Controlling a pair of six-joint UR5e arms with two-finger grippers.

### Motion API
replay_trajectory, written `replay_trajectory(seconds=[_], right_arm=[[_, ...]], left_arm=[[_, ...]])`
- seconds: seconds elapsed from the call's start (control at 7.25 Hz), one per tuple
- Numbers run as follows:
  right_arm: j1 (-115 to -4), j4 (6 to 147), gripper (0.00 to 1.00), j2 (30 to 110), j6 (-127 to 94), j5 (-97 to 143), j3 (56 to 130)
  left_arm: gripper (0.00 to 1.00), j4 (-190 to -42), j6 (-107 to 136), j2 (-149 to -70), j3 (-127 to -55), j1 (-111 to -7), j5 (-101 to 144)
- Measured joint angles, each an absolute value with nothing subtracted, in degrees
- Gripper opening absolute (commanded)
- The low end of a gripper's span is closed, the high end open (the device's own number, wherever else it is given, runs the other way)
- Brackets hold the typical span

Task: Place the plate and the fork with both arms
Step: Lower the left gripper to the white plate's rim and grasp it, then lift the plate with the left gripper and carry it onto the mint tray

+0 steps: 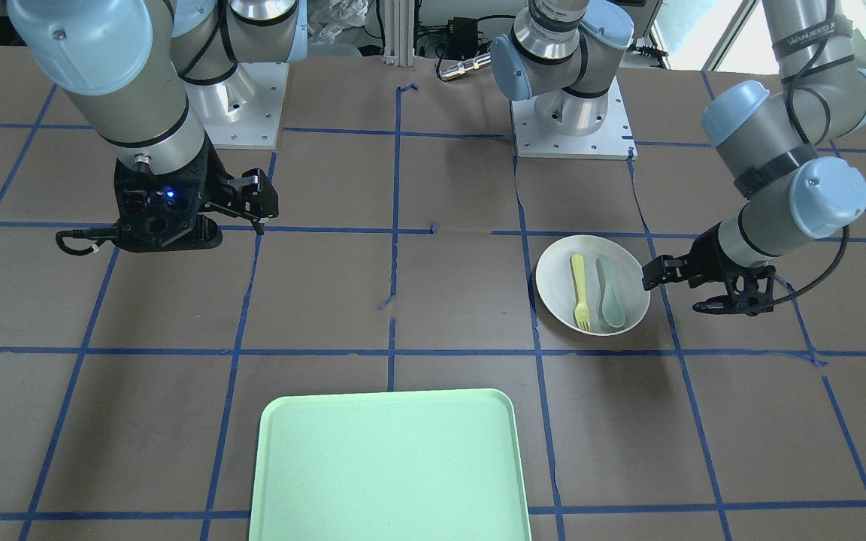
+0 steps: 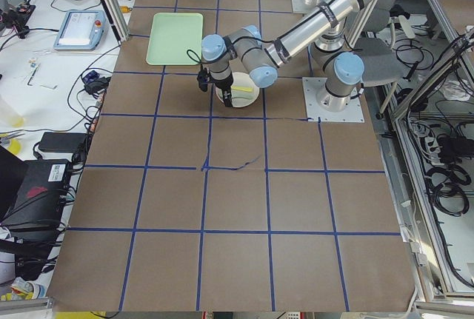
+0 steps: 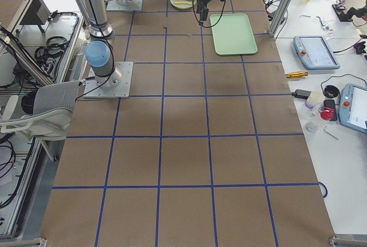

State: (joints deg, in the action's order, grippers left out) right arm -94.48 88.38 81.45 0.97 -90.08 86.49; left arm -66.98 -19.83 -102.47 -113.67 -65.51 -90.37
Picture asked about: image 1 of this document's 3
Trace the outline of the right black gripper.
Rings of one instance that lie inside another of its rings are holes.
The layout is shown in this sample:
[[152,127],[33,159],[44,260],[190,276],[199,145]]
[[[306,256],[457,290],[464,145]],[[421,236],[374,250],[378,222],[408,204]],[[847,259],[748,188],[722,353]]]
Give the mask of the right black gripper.
[[279,195],[267,172],[248,169],[241,177],[233,177],[210,138],[192,161],[168,174],[154,174],[149,164],[118,161],[114,195],[121,225],[159,212],[167,220],[183,222],[207,202],[208,212],[247,220],[257,235],[265,235],[265,223],[278,218],[280,212]]

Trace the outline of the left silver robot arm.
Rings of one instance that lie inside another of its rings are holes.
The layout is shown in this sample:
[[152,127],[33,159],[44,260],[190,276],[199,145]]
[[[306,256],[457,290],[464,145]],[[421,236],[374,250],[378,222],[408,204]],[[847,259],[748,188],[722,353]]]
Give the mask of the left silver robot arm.
[[[821,156],[831,138],[866,126],[866,69],[852,51],[852,21],[838,1],[766,1],[781,92],[745,81],[701,116],[709,144],[746,199],[680,257],[643,268],[643,287],[719,282],[749,295],[772,282],[772,261],[845,232],[866,208],[866,182],[844,160]],[[634,22],[609,1],[529,1],[490,45],[496,85],[511,101],[602,107]]]

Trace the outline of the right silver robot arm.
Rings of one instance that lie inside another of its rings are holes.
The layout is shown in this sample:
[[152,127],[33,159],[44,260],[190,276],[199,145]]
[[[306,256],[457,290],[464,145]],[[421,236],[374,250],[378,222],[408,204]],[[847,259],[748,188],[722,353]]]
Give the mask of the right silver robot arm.
[[207,121],[238,121],[255,98],[244,66],[300,61],[304,1],[9,1],[39,68],[116,155],[117,229],[164,249],[207,225],[279,213],[268,176],[224,168]]

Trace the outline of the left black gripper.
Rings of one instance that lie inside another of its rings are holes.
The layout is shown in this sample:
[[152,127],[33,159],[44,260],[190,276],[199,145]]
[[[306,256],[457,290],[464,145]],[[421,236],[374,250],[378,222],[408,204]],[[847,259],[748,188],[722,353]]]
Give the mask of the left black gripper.
[[652,291],[664,284],[685,282],[689,288],[721,282],[726,283],[739,274],[741,267],[729,258],[719,243],[719,227],[704,231],[691,245],[684,257],[660,255],[642,267],[644,291]]

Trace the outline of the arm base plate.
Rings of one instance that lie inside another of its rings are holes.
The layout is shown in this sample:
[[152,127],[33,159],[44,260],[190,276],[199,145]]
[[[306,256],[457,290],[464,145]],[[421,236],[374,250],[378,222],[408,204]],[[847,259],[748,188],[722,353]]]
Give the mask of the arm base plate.
[[214,147],[275,150],[289,68],[289,64],[240,64],[224,81],[183,84]]
[[638,156],[619,80],[606,95],[564,90],[510,103],[516,154],[533,159],[632,160]]

